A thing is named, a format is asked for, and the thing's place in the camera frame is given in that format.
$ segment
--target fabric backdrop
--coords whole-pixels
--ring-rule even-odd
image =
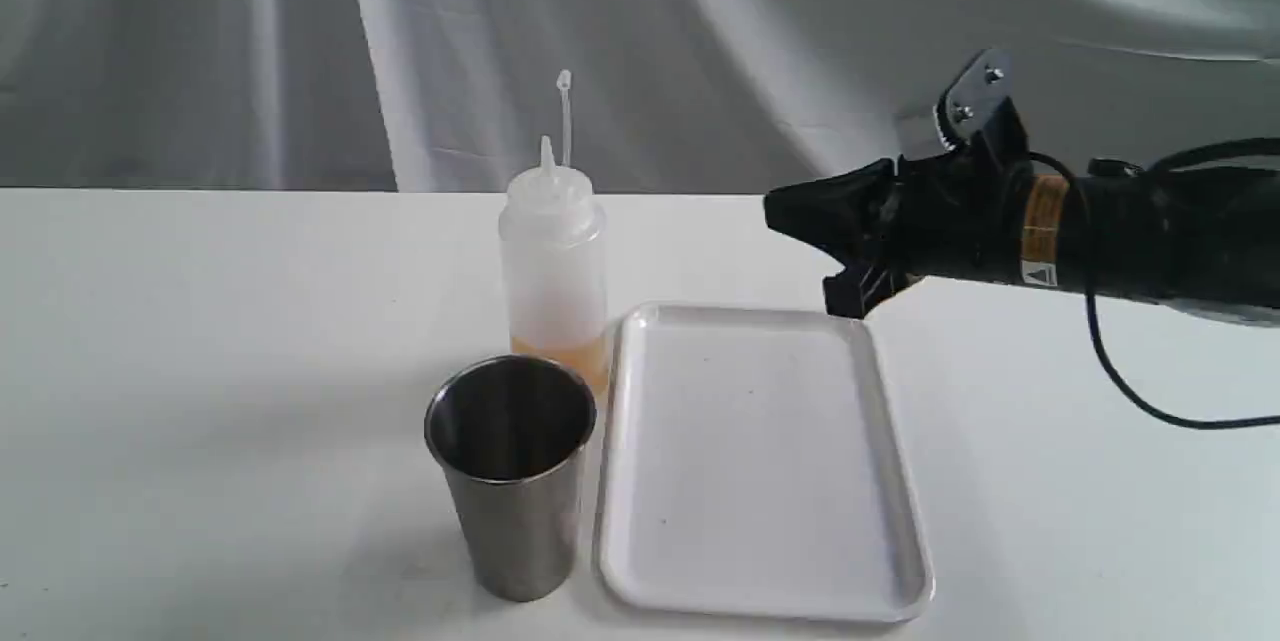
[[[498,191],[571,68],[599,189],[754,193],[992,44],[1076,166],[1280,132],[1280,0],[0,0],[0,182]]]

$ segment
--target plastic squeeze bottle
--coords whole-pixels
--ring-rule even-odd
[[[556,84],[563,162],[557,166],[552,139],[543,136],[540,166],[507,186],[507,207],[498,218],[511,349],[566,363],[603,394],[609,381],[604,211],[591,180],[570,166],[570,72],[561,72]]]

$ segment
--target plastic tray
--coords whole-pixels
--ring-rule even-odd
[[[645,305],[622,321],[598,563],[644,608],[901,622],[933,597],[865,326]]]

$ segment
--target stainless steel cup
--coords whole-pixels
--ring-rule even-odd
[[[585,381],[549,360],[484,360],[426,409],[476,581],[511,601],[554,591],[573,568],[582,448],[595,427]]]

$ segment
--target oil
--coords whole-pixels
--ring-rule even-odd
[[[604,334],[581,345],[571,345],[567,349],[539,349],[538,345],[521,342],[516,336],[511,338],[511,349],[516,354],[530,354],[563,363],[586,381],[586,385],[595,392],[596,399],[603,399],[609,390],[609,354],[608,342]]]

